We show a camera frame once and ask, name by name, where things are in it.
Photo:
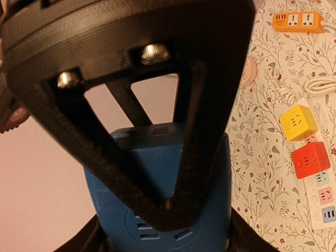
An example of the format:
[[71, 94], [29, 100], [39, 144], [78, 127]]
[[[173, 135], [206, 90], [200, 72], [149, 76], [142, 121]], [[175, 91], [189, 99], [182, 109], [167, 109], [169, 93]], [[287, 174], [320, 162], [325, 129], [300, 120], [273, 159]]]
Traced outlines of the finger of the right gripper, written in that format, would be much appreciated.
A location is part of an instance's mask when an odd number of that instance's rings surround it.
[[[239, 86], [253, 1], [3, 1], [5, 85], [39, 124], [159, 231], [192, 226], [203, 207]], [[176, 73], [185, 125], [173, 195], [164, 199], [84, 97], [105, 84], [136, 127], [151, 120], [133, 83]]]

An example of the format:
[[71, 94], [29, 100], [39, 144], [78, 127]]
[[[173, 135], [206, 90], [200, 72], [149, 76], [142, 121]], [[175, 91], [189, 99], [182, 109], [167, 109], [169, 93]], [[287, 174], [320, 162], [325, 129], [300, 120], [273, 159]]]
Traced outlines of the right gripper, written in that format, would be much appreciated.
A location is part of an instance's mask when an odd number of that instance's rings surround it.
[[27, 119], [28, 112], [6, 85], [3, 60], [1, 60], [1, 134], [19, 127]]

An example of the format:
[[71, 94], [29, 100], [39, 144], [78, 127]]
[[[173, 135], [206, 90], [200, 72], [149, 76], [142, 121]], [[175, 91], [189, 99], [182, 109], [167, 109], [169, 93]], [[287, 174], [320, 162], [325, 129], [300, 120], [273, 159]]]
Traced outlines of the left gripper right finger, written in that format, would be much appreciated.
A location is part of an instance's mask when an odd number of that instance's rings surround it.
[[277, 252], [278, 249], [262, 239], [233, 209], [231, 211], [228, 251]]

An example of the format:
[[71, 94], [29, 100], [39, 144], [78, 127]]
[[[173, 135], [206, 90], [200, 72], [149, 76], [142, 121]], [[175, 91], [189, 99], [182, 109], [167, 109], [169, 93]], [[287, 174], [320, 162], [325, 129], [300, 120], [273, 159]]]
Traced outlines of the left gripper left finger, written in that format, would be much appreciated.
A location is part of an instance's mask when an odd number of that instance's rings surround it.
[[88, 221], [73, 238], [56, 249], [56, 252], [100, 251], [108, 251], [108, 242], [97, 215]]

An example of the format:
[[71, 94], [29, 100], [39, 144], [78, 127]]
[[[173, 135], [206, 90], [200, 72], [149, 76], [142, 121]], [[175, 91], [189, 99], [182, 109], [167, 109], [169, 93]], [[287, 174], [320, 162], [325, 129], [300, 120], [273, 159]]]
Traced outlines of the white multicolour power strip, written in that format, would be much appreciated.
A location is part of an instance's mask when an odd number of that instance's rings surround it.
[[322, 125], [317, 121], [319, 130], [303, 141], [295, 142], [295, 147], [302, 153], [316, 152], [319, 143], [323, 143], [322, 150], [328, 156], [330, 167], [302, 178], [307, 194], [311, 225], [313, 230], [335, 228], [335, 161], [333, 160], [329, 145], [324, 139]]

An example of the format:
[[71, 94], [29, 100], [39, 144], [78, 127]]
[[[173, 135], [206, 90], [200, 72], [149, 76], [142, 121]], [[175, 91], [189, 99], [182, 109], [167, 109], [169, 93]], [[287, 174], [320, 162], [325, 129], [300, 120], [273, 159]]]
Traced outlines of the red cube socket adapter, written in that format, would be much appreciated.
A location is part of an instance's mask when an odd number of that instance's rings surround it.
[[312, 142], [291, 153], [297, 179], [320, 173], [331, 167], [323, 142]]

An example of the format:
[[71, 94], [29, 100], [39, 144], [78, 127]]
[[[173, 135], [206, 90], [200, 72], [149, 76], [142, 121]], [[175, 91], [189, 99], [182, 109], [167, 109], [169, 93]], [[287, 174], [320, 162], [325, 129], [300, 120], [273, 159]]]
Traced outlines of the blue cube socket adapter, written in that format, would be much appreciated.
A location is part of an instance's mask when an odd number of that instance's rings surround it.
[[[112, 133], [119, 147], [140, 163], [161, 196], [173, 194], [185, 128], [162, 123]], [[229, 244], [232, 197], [229, 140], [223, 135], [206, 202], [189, 228], [158, 232], [119, 200], [99, 179], [85, 171], [88, 189], [110, 251], [225, 251]]]

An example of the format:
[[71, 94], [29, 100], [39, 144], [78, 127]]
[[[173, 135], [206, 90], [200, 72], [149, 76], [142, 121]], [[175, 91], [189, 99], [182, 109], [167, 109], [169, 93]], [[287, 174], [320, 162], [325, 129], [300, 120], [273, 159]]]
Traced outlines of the yellow cube socket adapter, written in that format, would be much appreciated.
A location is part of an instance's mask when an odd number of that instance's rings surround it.
[[279, 117], [288, 141], [303, 141], [318, 131], [310, 108], [296, 104]]

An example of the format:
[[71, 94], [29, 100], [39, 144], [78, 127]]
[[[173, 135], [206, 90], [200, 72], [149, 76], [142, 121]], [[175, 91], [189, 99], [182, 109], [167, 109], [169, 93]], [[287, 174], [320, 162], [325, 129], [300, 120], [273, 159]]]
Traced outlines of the floral table mat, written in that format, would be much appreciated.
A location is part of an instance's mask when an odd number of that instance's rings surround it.
[[277, 251], [335, 251], [335, 2], [263, 1], [246, 63], [233, 208]]

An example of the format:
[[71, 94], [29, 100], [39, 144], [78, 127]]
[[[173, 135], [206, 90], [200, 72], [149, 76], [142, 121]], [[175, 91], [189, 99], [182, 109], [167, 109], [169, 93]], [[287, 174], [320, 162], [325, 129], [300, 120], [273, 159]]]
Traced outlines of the pink round power socket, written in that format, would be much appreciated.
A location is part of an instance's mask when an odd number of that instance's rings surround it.
[[257, 63], [251, 58], [247, 57], [240, 80], [240, 86], [245, 87], [253, 83], [257, 76]]

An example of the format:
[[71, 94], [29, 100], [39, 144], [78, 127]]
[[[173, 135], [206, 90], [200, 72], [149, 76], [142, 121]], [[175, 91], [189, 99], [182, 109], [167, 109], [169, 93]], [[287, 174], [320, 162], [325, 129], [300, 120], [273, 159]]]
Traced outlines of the orange power strip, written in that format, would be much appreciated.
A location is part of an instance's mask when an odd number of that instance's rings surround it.
[[318, 12], [293, 12], [274, 14], [272, 27], [283, 33], [322, 34], [323, 17]]

